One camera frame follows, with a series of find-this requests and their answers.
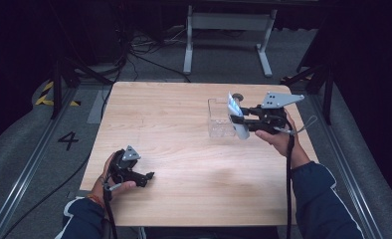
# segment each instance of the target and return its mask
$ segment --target clear plastic container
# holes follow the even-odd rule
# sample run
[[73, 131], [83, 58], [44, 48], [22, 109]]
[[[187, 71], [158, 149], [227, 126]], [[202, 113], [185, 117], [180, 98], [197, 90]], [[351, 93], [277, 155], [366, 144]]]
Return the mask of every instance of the clear plastic container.
[[236, 131], [228, 117], [226, 98], [208, 100], [209, 118], [208, 131], [211, 137], [234, 136]]

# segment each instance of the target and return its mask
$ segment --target forearm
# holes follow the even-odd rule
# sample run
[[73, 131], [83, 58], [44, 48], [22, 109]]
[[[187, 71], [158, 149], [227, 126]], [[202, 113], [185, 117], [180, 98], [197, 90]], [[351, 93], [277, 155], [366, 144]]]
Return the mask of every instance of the forearm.
[[101, 238], [103, 209], [88, 198], [69, 202], [64, 211], [64, 228], [56, 237], [66, 238]]
[[295, 218], [303, 238], [363, 238], [334, 192], [336, 182], [326, 167], [313, 161], [305, 163], [293, 169], [292, 179]]

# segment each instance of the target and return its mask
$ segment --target human hand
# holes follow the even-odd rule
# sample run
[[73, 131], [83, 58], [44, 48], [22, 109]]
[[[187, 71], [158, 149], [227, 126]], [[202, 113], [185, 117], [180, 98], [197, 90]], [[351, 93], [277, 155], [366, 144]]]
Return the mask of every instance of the human hand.
[[[286, 109], [285, 111], [287, 114], [287, 120], [292, 125], [293, 131], [296, 131], [294, 120]], [[272, 145], [282, 156], [287, 156], [290, 139], [290, 135], [288, 133], [279, 132], [277, 134], [270, 134], [263, 130], [257, 130], [255, 132], [255, 135]], [[305, 153], [304, 149], [301, 147], [298, 141], [297, 133], [294, 135], [294, 148], [292, 150], [291, 159], [292, 168], [296, 168], [310, 162], [310, 159], [308, 158], [307, 154]]]
[[[284, 110], [286, 111], [287, 120], [292, 125], [293, 131], [296, 131], [294, 120], [290, 116], [289, 112], [286, 109]], [[277, 134], [270, 134], [263, 130], [257, 130], [255, 132], [255, 135], [272, 145], [282, 156], [287, 156], [287, 147], [289, 145], [290, 138], [288, 133], [279, 132]], [[294, 145], [296, 144], [299, 144], [297, 134], [294, 135]]]
[[[106, 174], [109, 169], [109, 165], [111, 163], [112, 158], [114, 157], [115, 153], [113, 153], [105, 162], [105, 165], [103, 167], [103, 172], [100, 175], [100, 177], [97, 179], [97, 181], [94, 184], [94, 187], [91, 191], [91, 194], [96, 196], [98, 198], [98, 201], [94, 198], [91, 198], [92, 201], [101, 204], [103, 202], [103, 184], [106, 179]], [[109, 186], [114, 186], [115, 183], [112, 181], [112, 178], [108, 180], [108, 185]], [[126, 181], [121, 184], [118, 188], [116, 188], [112, 193], [112, 199], [115, 199], [117, 196], [119, 196], [121, 193], [125, 192], [126, 190], [135, 187], [136, 183], [134, 181]]]

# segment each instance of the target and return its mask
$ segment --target wooden table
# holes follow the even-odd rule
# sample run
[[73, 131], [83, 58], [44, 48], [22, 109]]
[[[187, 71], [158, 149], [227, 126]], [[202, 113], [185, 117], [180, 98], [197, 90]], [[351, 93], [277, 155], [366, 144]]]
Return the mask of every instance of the wooden table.
[[[242, 94], [247, 108], [267, 92], [290, 93], [268, 85], [116, 83], [81, 190], [92, 189], [114, 151], [131, 145], [141, 155], [133, 170], [155, 175], [111, 203], [117, 225], [286, 225], [286, 160], [252, 132], [246, 140], [209, 136], [208, 99], [229, 92]], [[300, 128], [296, 105], [287, 109]], [[317, 161], [306, 131], [299, 140]]]

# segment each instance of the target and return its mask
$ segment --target metal rail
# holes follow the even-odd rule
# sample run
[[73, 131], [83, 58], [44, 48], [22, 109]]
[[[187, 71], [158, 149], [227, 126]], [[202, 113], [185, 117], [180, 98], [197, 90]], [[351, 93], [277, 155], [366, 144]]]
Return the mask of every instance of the metal rail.
[[[63, 106], [68, 106], [69, 103], [73, 100], [77, 89], [74, 88], [67, 88], [67, 92], [63, 97]], [[32, 177], [37, 170], [44, 153], [47, 149], [49, 144], [49, 140], [51, 139], [54, 130], [56, 129], [57, 125], [60, 122], [64, 112], [66, 111], [67, 107], [63, 107], [60, 110], [60, 113], [54, 118], [51, 119], [48, 123], [47, 127], [45, 128], [43, 135], [41, 136], [37, 146], [35, 147], [34, 151], [32, 152], [28, 162], [26, 163], [25, 167], [23, 168], [22, 173], [20, 174], [17, 181], [13, 184], [13, 187], [10, 191], [9, 196], [7, 197], [6, 201], [4, 202], [3, 206], [0, 209], [0, 237], [2, 233], [6, 229], [6, 226], [10, 219], [13, 216], [14, 211], [16, 210], [17, 206], [19, 205], [20, 200], [22, 199], [23, 195], [25, 194], [26, 189], [29, 186], [29, 183], [32, 180]]]
[[379, 227], [376, 224], [376, 221], [369, 209], [369, 206], [367, 205], [364, 195], [357, 183], [357, 180], [355, 179], [354, 174], [348, 165], [347, 159], [345, 158], [345, 155], [338, 143], [335, 133], [333, 132], [332, 127], [326, 123], [322, 116], [322, 107], [319, 97], [317, 95], [311, 95], [309, 98], [336, 155], [336, 163], [341, 172], [342, 179], [347, 186], [351, 200], [353, 201], [358, 216], [360, 217], [360, 220], [363, 224], [363, 235], [370, 239], [383, 238]]

